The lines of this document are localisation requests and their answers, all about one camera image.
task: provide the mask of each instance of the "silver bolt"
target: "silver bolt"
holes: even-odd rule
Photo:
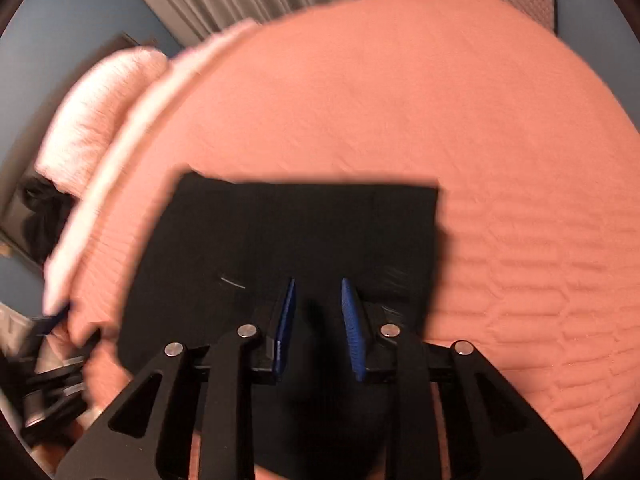
[[[238,335],[240,337],[253,337],[258,333],[258,329],[254,325],[242,325],[238,327]]]
[[[387,324],[380,327],[380,333],[384,337],[397,337],[400,335],[400,327],[394,324]]]
[[[184,346],[182,346],[180,343],[169,343],[164,347],[164,353],[169,357],[176,357],[177,355],[180,355],[183,350]]]
[[[453,349],[460,355],[469,355],[474,351],[474,346],[469,341],[457,341]]]

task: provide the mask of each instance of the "pink pillow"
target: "pink pillow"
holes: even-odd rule
[[[66,95],[40,147],[36,171],[81,197],[127,111],[167,69],[154,48],[120,50],[104,58]]]

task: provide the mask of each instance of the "quilted bedsheet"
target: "quilted bedsheet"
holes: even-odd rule
[[[569,48],[498,0],[355,0],[261,27],[148,133],[74,275],[117,328],[178,176],[442,189],[425,338],[475,343],[590,473],[640,400],[640,137]],[[176,305],[179,315],[180,306]],[[128,377],[104,343],[105,405]]]

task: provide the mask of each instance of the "black object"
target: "black object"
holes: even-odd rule
[[[357,480],[380,454],[389,390],[353,380],[340,280],[422,326],[437,191],[412,186],[230,184],[188,174],[148,242],[124,307],[118,357],[138,373],[167,342],[214,344],[256,298],[296,278],[289,365],[252,389],[255,460],[292,480]]]
[[[198,478],[254,478],[250,389],[284,371],[296,301],[293,280],[285,285],[210,348],[167,345],[65,456],[56,480],[187,478],[203,381]]]
[[[52,181],[37,176],[20,183],[20,198],[33,211],[22,223],[22,235],[31,258],[43,265],[56,247],[76,199],[59,192]]]
[[[82,368],[100,341],[100,330],[65,365],[36,373],[44,338],[66,319],[69,309],[67,304],[55,316],[36,319],[14,356],[0,352],[0,389],[20,416],[20,436],[31,447],[43,442],[72,444],[64,431],[87,409]]]
[[[423,343],[388,324],[384,306],[361,302],[348,282],[342,292],[356,311],[345,313],[346,325],[349,316],[358,318],[357,343],[366,348],[362,380],[395,383],[387,480],[442,478],[444,437],[438,436],[432,383],[453,479],[582,480],[571,452],[471,343],[457,341],[450,349]],[[358,364],[354,371],[360,373]]]

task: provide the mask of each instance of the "black garment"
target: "black garment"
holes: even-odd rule
[[[297,309],[287,370],[278,386],[253,391],[256,462],[292,480],[364,478],[382,447],[388,388],[354,379],[340,280],[351,278],[364,298],[419,330],[433,273],[435,203],[436,190],[422,187],[184,176],[132,284],[121,362],[137,372],[169,342],[216,341],[292,276]]]
[[[56,247],[76,199],[59,192],[52,181],[43,177],[26,178],[20,187],[22,202],[33,211],[22,222],[22,236],[31,258],[42,265]]]

